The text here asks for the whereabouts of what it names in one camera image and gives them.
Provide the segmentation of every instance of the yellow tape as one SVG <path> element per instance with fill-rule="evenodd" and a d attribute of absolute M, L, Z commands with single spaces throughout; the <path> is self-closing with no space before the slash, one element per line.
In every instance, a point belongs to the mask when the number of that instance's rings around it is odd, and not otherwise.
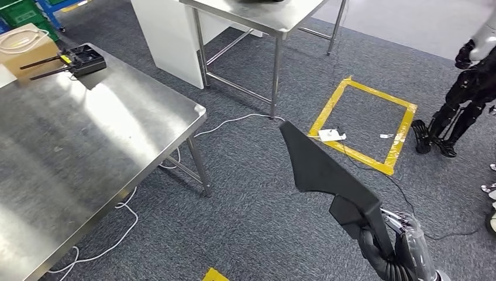
<path fill-rule="evenodd" d="M 63 59 L 66 63 L 72 63 L 72 61 L 66 55 L 61 55 L 60 58 Z"/>
<path fill-rule="evenodd" d="M 229 281 L 229 279 L 225 278 L 214 268 L 209 268 L 203 281 Z"/>
<path fill-rule="evenodd" d="M 60 9 L 60 10 L 61 10 L 62 12 L 64 12 L 64 13 L 65 13 L 65 12 L 69 12 L 69 11 L 72 11 L 72 10 L 74 10 L 75 8 L 79 7 L 79 6 L 83 6 L 84 4 L 88 3 L 89 1 L 91 1 L 91 0 L 84 0 L 84 1 L 81 1 L 81 2 L 79 2 L 79 3 L 77 3 L 77 4 L 71 5 L 71 6 L 69 6 L 69 7 L 62 8 L 62 9 Z"/>
<path fill-rule="evenodd" d="M 338 87 L 334 91 L 334 93 L 331 95 L 329 101 L 327 104 L 324 106 L 322 112 L 320 115 L 317 117 L 315 120 L 314 124 L 312 125 L 312 128 L 308 132 L 309 136 L 318 136 L 319 130 L 322 129 L 322 126 L 324 123 L 327 121 L 329 118 L 330 113 L 332 112 L 334 106 L 337 104 L 337 101 L 339 98 L 343 95 L 343 92 L 345 91 L 346 86 L 351 86 L 354 88 L 358 88 L 362 91 L 368 92 L 369 94 L 376 95 L 380 98 L 383 98 L 385 100 L 394 102 L 396 104 L 402 105 L 407 108 L 405 111 L 405 114 L 403 115 L 403 120 L 401 121 L 398 132 L 396 133 L 396 136 L 394 138 L 394 141 L 391 145 L 391 149 L 386 156 L 386 159 L 384 163 L 380 163 L 367 155 L 361 154 L 360 152 L 349 148 L 345 146 L 343 143 L 340 142 L 325 142 L 326 145 L 349 155 L 350 157 L 374 168 L 377 169 L 385 174 L 392 175 L 394 173 L 394 165 L 396 164 L 396 161 L 398 160 L 399 153 L 401 151 L 401 148 L 403 147 L 403 143 L 405 142 L 405 138 L 407 137 L 408 129 L 410 128 L 410 125 L 412 123 L 412 120 L 415 115 L 415 111 L 417 109 L 417 106 L 415 104 L 411 104 L 408 101 L 404 101 L 400 98 L 393 97 L 392 95 L 388 95 L 384 92 L 377 91 L 375 89 L 372 89 L 368 86 L 362 85 L 360 83 L 357 83 L 352 80 L 352 77 L 348 77 L 346 79 L 343 79 L 341 83 L 339 83 Z"/>

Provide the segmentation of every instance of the black cable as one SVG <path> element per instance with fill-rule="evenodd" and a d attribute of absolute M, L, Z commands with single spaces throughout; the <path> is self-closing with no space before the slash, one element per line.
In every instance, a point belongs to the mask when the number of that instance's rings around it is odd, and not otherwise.
<path fill-rule="evenodd" d="M 345 146 L 344 140 L 341 140 L 341 145 L 343 146 L 343 151 L 344 151 L 346 157 L 350 160 L 350 162 L 352 164 L 355 165 L 355 167 L 357 167 L 358 169 L 361 169 L 361 170 L 371 170 L 371 171 L 375 171 L 375 172 L 381 173 L 384 177 L 386 177 L 388 180 L 390 180 L 398 188 L 398 190 L 401 193 L 401 195 L 403 196 L 403 199 L 405 200 L 405 202 L 411 207 L 412 214 L 415 216 L 415 207 L 414 207 L 414 205 L 407 199 L 407 195 L 405 194 L 405 192 L 403 191 L 403 189 L 401 188 L 401 186 L 399 186 L 399 184 L 397 184 L 396 181 L 394 181 L 394 179 L 392 177 L 390 177 L 389 175 L 387 175 L 387 174 L 385 174 L 385 173 L 383 173 L 383 172 L 381 172 L 381 171 L 379 171 L 377 169 L 374 169 L 374 168 L 360 167 L 357 163 L 355 163 L 355 161 L 353 161 L 353 159 L 346 152 L 346 146 Z M 484 226 L 485 226 L 485 222 L 480 227 L 478 227 L 477 229 L 475 229 L 474 231 L 471 231 L 471 232 L 468 232 L 468 233 L 458 233 L 458 232 L 455 232 L 455 233 L 446 234 L 446 235 L 441 236 L 441 237 L 434 237 L 434 236 L 431 236 L 431 235 L 429 235 L 429 234 L 427 234 L 427 233 L 424 232 L 424 236 L 426 236 L 427 238 L 429 238 L 431 240 L 440 241 L 440 240 L 443 240 L 445 238 L 452 237 L 452 236 L 470 236 L 470 235 L 474 235 L 475 233 L 479 232 L 479 230 L 481 230 Z"/>

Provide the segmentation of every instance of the table leg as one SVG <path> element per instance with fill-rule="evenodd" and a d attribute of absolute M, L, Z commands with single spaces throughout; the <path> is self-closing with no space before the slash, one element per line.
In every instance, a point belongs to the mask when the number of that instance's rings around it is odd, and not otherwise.
<path fill-rule="evenodd" d="M 283 53 L 283 40 L 277 37 L 275 40 L 274 76 L 272 78 L 272 102 L 270 104 L 270 116 L 275 116 L 277 106 L 277 91 L 279 88 L 279 72 L 281 70 L 281 56 Z"/>
<path fill-rule="evenodd" d="M 200 68 L 202 71 L 203 82 L 206 87 L 209 87 L 210 81 L 208 79 L 208 76 L 206 75 L 208 69 L 206 64 L 205 44 L 203 42 L 203 34 L 201 31 L 201 23 L 200 23 L 200 17 L 198 15 L 198 9 L 193 8 L 193 18 L 195 18 L 195 25 L 197 27 L 198 44 L 200 49 Z"/>
<path fill-rule="evenodd" d="M 210 197 L 212 195 L 212 189 L 210 188 L 209 181 L 206 177 L 205 166 L 203 164 L 203 160 L 201 159 L 201 155 L 197 148 L 197 142 L 193 136 L 190 136 L 187 140 L 188 146 L 190 147 L 191 155 L 193 156 L 193 160 L 195 161 L 195 165 L 197 166 L 198 174 L 203 184 L 203 188 L 205 189 L 205 195 Z"/>
<path fill-rule="evenodd" d="M 336 40 L 337 30 L 339 29 L 339 25 L 341 24 L 341 17 L 343 16 L 343 12 L 345 11 L 346 0 L 341 1 L 341 7 L 339 8 L 339 13 L 337 13 L 336 23 L 334 24 L 334 30 L 332 31 L 332 37 L 330 38 L 329 49 L 327 51 L 327 55 L 330 55 L 332 51 L 332 47 L 334 46 L 334 41 Z"/>

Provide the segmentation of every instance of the carpet floor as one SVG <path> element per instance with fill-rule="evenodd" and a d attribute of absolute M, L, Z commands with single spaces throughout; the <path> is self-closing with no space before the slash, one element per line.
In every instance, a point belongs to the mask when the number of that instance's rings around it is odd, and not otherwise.
<path fill-rule="evenodd" d="M 66 26 L 61 44 L 90 42 L 207 108 L 200 131 L 268 106 L 217 82 L 199 90 L 155 67 L 127 0 L 92 1 L 58 14 Z M 323 33 L 332 25 L 305 24 Z M 207 45 L 213 55 L 240 32 L 228 29 Z M 458 71 L 453 62 L 375 37 L 341 29 L 331 56 L 328 42 L 295 32 L 285 42 L 278 115 L 307 132 L 346 77 L 418 105 L 425 121 L 442 105 Z M 274 40 L 247 37 L 212 65 L 212 71 L 270 94 Z M 344 128 L 345 144 L 383 161 L 404 108 L 366 92 L 347 89 L 325 128 Z M 417 155 L 412 132 L 393 178 L 415 206 L 425 232 L 439 237 L 480 228 L 490 202 L 479 186 L 494 180 L 494 117 L 480 116 L 457 145 L 459 157 Z M 140 220 L 123 242 L 97 261 L 74 266 L 66 280 L 202 280 L 213 267 L 232 281 L 356 280 L 379 278 L 330 216 L 332 196 L 300 194 L 278 121 L 250 117 L 198 137 L 213 188 L 212 198 L 180 171 L 156 169 L 137 188 L 130 206 Z M 409 210 L 384 175 L 357 168 L 345 155 L 322 147 L 381 197 L 389 210 Z M 186 145 L 181 154 L 193 167 Z M 77 246 L 90 258 L 112 246 L 132 224 L 127 210 L 114 210 Z M 428 240 L 435 264 L 453 280 L 494 280 L 496 239 L 485 229 L 470 236 Z M 74 259 L 69 252 L 54 268 Z M 46 274 L 42 280 L 59 280 Z"/>

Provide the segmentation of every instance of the metal table frame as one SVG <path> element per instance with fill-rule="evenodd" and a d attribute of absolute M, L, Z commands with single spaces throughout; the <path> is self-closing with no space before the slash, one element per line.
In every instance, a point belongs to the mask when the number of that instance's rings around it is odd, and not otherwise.
<path fill-rule="evenodd" d="M 167 160 L 169 160 L 172 164 L 174 164 L 178 169 L 182 170 L 184 173 L 186 173 L 188 176 L 192 177 L 194 180 L 196 180 L 199 184 L 203 185 L 205 195 L 207 197 L 210 197 L 212 195 L 212 189 L 210 187 L 210 183 L 208 181 L 208 178 L 206 176 L 205 172 L 205 166 L 203 164 L 202 157 L 200 155 L 200 152 L 198 151 L 197 148 L 197 142 L 195 141 L 195 138 L 193 135 L 190 135 L 187 139 L 188 142 L 188 147 L 190 148 L 191 155 L 193 157 L 193 161 L 195 162 L 195 165 L 198 170 L 198 174 L 190 170 L 190 168 L 184 166 L 181 164 L 179 161 L 175 160 L 172 158 L 172 156 L 167 156 Z"/>
<path fill-rule="evenodd" d="M 339 9 L 339 13 L 337 15 L 336 23 L 334 25 L 334 30 L 332 32 L 332 36 L 308 29 L 308 28 L 303 28 L 303 27 L 298 27 L 299 30 L 303 32 L 307 32 L 309 34 L 315 35 L 317 37 L 329 40 L 329 48 L 327 51 L 327 55 L 329 56 L 332 48 L 334 46 L 334 42 L 336 40 L 336 35 L 337 31 L 339 29 L 339 25 L 341 23 L 341 18 L 343 16 L 343 11 L 346 6 L 346 1 L 347 0 L 342 0 L 341 1 L 341 6 Z M 280 75 L 280 68 L 281 68 L 281 56 L 282 56 L 282 50 L 283 50 L 283 41 L 285 40 L 285 36 L 276 36 L 275 37 L 275 55 L 274 55 L 274 70 L 273 70 L 273 79 L 272 79 L 272 95 L 271 99 L 268 99 L 260 94 L 257 94 L 256 92 L 250 91 L 247 88 L 242 87 L 241 85 L 238 85 L 236 83 L 233 83 L 221 76 L 218 76 L 208 70 L 208 66 L 213 63 L 216 59 L 218 59 L 221 55 L 226 53 L 229 49 L 231 49 L 234 45 L 239 43 L 243 38 L 248 36 L 252 31 L 255 29 L 249 29 L 247 32 L 244 32 L 241 36 L 239 36 L 236 40 L 234 40 L 232 43 L 227 45 L 224 49 L 219 51 L 216 55 L 214 55 L 212 58 L 209 60 L 206 59 L 205 55 L 205 44 L 203 40 L 203 35 L 202 35 L 202 30 L 201 30 L 201 23 L 198 15 L 198 8 L 196 7 L 191 7 L 193 9 L 193 17 L 195 21 L 195 26 L 197 30 L 197 36 L 198 36 L 198 43 L 199 43 L 199 62 L 201 66 L 201 72 L 203 76 L 203 81 L 206 87 L 210 86 L 210 78 L 213 78 L 219 82 L 222 82 L 224 84 L 227 84 L 253 98 L 256 98 L 262 102 L 265 102 L 266 104 L 270 104 L 270 116 L 274 117 L 275 116 L 275 108 L 277 106 L 277 97 L 278 97 L 278 86 L 279 86 L 279 75 Z"/>

